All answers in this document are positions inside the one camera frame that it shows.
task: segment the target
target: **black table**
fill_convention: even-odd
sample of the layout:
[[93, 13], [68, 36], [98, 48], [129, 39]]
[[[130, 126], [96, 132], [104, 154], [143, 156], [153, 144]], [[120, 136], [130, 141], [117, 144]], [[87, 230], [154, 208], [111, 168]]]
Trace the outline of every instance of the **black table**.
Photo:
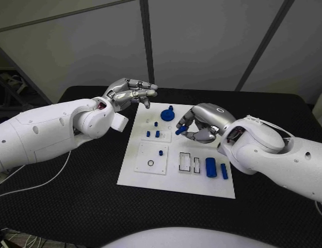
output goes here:
[[[100, 96], [104, 89], [70, 87], [60, 101]], [[192, 105], [211, 102], [235, 118], [249, 114], [295, 136], [322, 142], [322, 128], [295, 95], [159, 89], [152, 101]], [[277, 247], [322, 247], [322, 217], [313, 201], [278, 187], [259, 173], [248, 176], [231, 167], [235, 200], [116, 185], [136, 104], [120, 114], [129, 118], [123, 132], [110, 129], [103, 138], [71, 152], [54, 181], [0, 198], [2, 226], [90, 247], [167, 226], [225, 231]], [[28, 165], [2, 184], [0, 194], [45, 182], [64, 160], [65, 154]]]

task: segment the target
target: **white pegboard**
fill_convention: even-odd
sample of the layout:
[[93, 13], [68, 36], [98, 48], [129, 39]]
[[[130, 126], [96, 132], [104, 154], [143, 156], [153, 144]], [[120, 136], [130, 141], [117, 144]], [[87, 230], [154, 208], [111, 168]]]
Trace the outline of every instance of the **white pegboard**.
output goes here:
[[[160, 112], [167, 109], [169, 105], [173, 106], [175, 118], [172, 121], [163, 121]], [[182, 135], [175, 135], [176, 123], [190, 107], [190, 105], [150, 103], [147, 110], [142, 104], [137, 106], [117, 185], [234, 199], [229, 162], [226, 157], [216, 152], [219, 136], [212, 143], [199, 144]], [[160, 131], [159, 138], [153, 137], [156, 130]], [[196, 132], [195, 125], [189, 127], [189, 131]], [[163, 155], [159, 156], [157, 151], [162, 147]], [[179, 173], [180, 152], [189, 153], [189, 173]], [[193, 173], [193, 158], [199, 158], [199, 174]], [[215, 159], [218, 173], [215, 178], [206, 177], [205, 158]], [[157, 162], [153, 166], [147, 166], [147, 160]], [[226, 168], [226, 180], [222, 179], [221, 163], [225, 164]]]

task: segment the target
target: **white wall panel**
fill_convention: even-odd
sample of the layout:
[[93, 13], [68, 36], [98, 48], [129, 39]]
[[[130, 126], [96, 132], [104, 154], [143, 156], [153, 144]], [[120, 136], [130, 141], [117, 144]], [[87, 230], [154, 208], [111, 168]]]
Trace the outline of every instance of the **white wall panel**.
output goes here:
[[0, 46], [52, 102], [73, 85], [147, 81], [137, 1], [1, 32]]
[[295, 0], [242, 91], [281, 92], [314, 103], [322, 92], [322, 0]]
[[0, 0], [0, 28], [116, 1], [117, 0]]
[[154, 83], [234, 90], [281, 3], [149, 0]]

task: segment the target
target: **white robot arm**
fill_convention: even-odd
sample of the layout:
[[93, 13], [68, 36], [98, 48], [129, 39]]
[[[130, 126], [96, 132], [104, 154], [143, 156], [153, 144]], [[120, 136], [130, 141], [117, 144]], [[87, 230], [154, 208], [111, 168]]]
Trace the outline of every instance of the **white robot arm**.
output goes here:
[[322, 143], [294, 137], [281, 138], [265, 121], [247, 116], [235, 120], [218, 106], [201, 103], [179, 120], [186, 130], [192, 121], [196, 133], [182, 132], [189, 139], [208, 143], [221, 135], [218, 152], [245, 174], [262, 173], [280, 186], [322, 202]]
[[130, 102], [142, 102], [149, 108], [146, 96], [154, 96], [156, 89], [157, 86], [146, 82], [120, 79], [101, 97], [19, 113], [0, 124], [0, 172], [60, 156], [100, 138], [108, 127], [121, 132], [127, 119], [116, 112]]

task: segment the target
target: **robotic hand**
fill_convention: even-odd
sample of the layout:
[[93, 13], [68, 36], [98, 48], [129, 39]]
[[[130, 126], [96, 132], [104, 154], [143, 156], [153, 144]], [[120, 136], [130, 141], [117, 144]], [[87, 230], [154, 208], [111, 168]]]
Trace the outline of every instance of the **robotic hand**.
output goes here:
[[284, 131], [280, 127], [251, 116], [235, 120], [209, 103], [190, 108], [176, 128], [183, 125], [186, 130], [192, 121], [199, 131], [183, 131], [186, 138], [209, 143], [221, 135], [218, 152], [242, 173], [262, 173], [280, 187], [322, 202], [322, 143], [290, 133], [288, 138], [281, 138], [272, 129]]
[[127, 119], [116, 112], [131, 102], [149, 108], [157, 86], [117, 80], [101, 97], [52, 104], [19, 113], [0, 124], [0, 172], [45, 161], [84, 142], [100, 138], [108, 127], [123, 131]]

